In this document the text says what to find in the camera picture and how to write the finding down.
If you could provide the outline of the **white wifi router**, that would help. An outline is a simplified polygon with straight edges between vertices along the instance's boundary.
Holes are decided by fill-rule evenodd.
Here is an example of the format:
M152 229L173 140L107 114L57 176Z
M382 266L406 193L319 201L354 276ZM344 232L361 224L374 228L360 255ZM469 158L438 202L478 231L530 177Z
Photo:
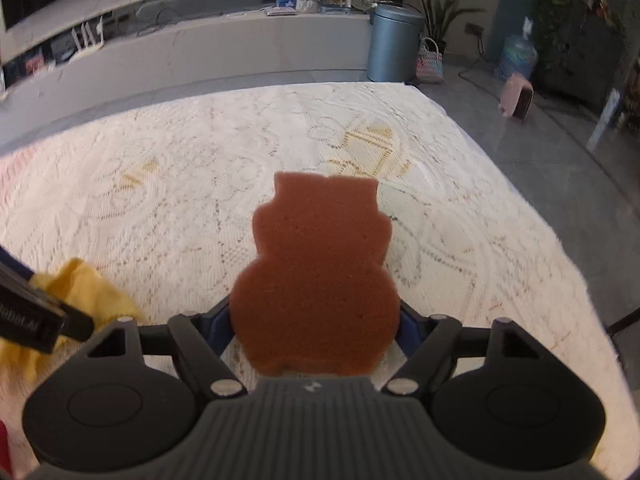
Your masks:
M70 57L70 62L86 58L104 47L103 18L99 18L94 26L90 22L83 22L79 27L72 28L70 32L76 48Z

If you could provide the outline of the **grey blue trash bin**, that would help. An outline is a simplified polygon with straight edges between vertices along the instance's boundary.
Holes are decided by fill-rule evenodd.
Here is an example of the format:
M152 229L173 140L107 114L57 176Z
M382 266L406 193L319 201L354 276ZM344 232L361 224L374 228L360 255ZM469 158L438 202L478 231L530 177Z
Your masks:
M421 13L403 6L379 4L371 14L367 77L373 82L410 82L416 76Z

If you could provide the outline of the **brown bear shaped sponge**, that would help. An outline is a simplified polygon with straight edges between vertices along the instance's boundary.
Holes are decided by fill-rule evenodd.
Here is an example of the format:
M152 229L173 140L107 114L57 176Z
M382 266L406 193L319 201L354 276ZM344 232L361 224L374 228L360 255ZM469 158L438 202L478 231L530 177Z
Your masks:
M378 181L278 172L252 227L257 255L230 295L250 365L262 376L371 373L400 318Z

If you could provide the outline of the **white marble tv console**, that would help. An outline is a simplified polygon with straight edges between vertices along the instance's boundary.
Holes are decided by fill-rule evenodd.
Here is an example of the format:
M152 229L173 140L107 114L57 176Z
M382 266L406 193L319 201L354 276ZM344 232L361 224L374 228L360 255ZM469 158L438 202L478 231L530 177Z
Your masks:
M371 30L365 15L250 12L114 40L11 87L1 100L1 136L9 140L88 108L200 81L362 70Z

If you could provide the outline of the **water bottle jug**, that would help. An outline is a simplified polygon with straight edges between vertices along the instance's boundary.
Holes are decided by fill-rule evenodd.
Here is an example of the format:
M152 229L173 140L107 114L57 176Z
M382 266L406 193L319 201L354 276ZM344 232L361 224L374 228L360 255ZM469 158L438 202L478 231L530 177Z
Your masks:
M538 62L538 52L532 41L534 22L526 16L522 32L504 40L496 76L507 81L512 75L520 74L529 80Z

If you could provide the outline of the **white lace tablecloth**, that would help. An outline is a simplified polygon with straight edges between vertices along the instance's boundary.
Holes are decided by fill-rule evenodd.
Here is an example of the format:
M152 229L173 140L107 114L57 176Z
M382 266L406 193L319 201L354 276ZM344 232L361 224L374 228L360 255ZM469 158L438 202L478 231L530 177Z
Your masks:
M1 159L1 243L40 286L78 278L96 322L202 312L254 237L352 254L380 237L423 314L506 316L600 396L593 465L639 465L639 417L587 285L555 232L435 102L402 84L194 96L72 127Z

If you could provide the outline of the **red flat mat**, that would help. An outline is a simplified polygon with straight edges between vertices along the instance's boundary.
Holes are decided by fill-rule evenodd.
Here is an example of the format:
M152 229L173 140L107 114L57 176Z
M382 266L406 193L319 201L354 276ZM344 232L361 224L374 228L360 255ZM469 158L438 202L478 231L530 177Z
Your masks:
M0 422L0 468L2 478L13 478L13 467L9 448L8 430L4 422Z

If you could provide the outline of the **green potted plant right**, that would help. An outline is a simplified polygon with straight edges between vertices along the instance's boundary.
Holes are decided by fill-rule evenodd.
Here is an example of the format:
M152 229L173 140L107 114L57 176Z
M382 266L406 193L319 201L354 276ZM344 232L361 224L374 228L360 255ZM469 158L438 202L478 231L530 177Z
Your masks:
M485 13L480 6L467 6L466 0L418 0L410 8L422 16L422 37L427 39L428 48L444 52L447 34L454 21L463 15Z

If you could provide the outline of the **yellow cloth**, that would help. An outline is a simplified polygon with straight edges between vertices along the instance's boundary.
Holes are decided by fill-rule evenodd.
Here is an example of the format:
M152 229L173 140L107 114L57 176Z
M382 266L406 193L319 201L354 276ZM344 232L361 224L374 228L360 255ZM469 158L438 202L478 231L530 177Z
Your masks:
M86 342L119 318L143 313L89 263L67 261L55 274L37 273L1 252L1 379L36 382L50 355Z

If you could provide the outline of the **woven checkered basket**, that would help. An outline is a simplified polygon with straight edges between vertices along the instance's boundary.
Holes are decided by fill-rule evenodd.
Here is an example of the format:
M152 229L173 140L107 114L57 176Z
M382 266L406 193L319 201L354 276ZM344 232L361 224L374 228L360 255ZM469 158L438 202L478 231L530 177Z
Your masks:
M422 84L439 84L444 80L442 52L430 37L421 39L418 59L416 60L416 79Z

